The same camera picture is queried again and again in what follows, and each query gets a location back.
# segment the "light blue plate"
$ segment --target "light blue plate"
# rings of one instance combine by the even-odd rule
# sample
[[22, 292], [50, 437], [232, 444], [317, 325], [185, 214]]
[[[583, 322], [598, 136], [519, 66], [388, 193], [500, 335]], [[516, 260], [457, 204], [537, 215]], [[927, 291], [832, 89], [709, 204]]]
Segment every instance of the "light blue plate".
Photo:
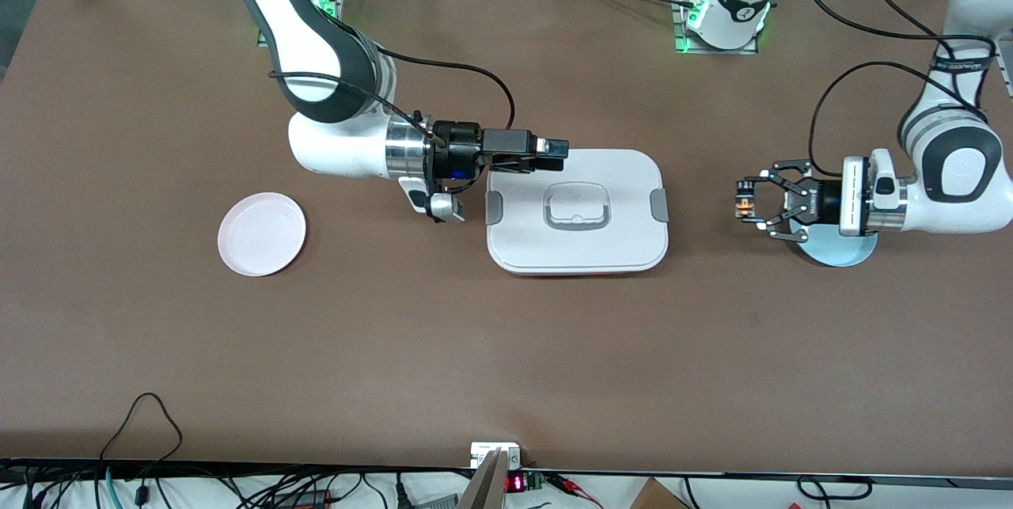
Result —
[[[797, 232], [801, 224], [789, 221], [791, 231]], [[879, 234], [871, 236], [843, 236], [837, 224], [813, 224], [809, 226], [809, 240], [799, 243], [799, 249], [824, 266], [850, 268], [857, 266], [872, 254]]]

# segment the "light blue cable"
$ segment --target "light blue cable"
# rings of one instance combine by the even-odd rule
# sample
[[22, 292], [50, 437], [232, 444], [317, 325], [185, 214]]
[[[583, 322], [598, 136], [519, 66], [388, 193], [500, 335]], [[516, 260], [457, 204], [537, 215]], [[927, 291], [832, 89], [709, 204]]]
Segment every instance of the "light blue cable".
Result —
[[116, 506], [116, 509], [124, 509], [123, 503], [120, 503], [120, 497], [116, 496], [116, 490], [112, 489], [112, 472], [109, 468], [105, 468], [105, 487], [109, 490], [109, 497], [112, 498], [112, 505]]

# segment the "white plate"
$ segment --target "white plate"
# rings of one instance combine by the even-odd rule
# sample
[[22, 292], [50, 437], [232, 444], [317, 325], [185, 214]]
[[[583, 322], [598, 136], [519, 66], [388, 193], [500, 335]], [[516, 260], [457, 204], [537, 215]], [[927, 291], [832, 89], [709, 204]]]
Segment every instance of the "white plate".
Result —
[[306, 240], [306, 216], [296, 201], [259, 193], [239, 201], [218, 228], [222, 262], [243, 276], [268, 276], [292, 263]]

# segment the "black strap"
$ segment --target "black strap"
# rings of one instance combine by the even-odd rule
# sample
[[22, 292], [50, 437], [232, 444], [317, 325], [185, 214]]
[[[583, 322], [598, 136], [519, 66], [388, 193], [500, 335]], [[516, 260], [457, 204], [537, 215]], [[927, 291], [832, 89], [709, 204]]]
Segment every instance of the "black strap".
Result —
[[754, 16], [759, 14], [764, 7], [767, 6], [769, 1], [770, 0], [762, 0], [760, 2], [750, 4], [741, 0], [717, 0], [717, 2], [721, 3], [721, 6], [728, 9], [728, 13], [731, 14], [731, 19], [735, 22], [749, 22]]
[[930, 64], [937, 72], [947, 74], [969, 74], [971, 72], [985, 72], [992, 67], [992, 57], [968, 58], [965, 60], [955, 60], [941, 56], [933, 56]]

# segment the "brown table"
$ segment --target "brown table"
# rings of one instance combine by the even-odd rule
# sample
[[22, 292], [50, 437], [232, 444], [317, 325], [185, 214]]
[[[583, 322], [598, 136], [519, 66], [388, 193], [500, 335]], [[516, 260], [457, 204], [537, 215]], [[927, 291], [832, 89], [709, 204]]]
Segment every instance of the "brown table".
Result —
[[[542, 467], [1013, 476], [1009, 230], [886, 235], [833, 270], [731, 216], [736, 178], [804, 156], [838, 73], [932, 48], [777, 1], [759, 57], [677, 54], [649, 1], [349, 1], [398, 52], [498, 73], [519, 127], [661, 166], [659, 266], [523, 279], [481, 218], [436, 226], [391, 183], [301, 169], [239, 0], [38, 0], [0, 90], [0, 455], [95, 456], [150, 389], [178, 458], [455, 465], [511, 439]], [[906, 28], [877, 0], [827, 1]], [[945, 0], [898, 2], [941, 24]], [[399, 75], [404, 107], [505, 118], [472, 74]], [[920, 85], [858, 73], [817, 155], [895, 148]], [[985, 100], [1004, 134], [998, 74]], [[299, 201], [310, 233], [288, 270], [243, 278], [215, 238], [260, 191]], [[466, 202], [481, 213], [480, 191]], [[171, 441], [147, 405], [111, 455]]]

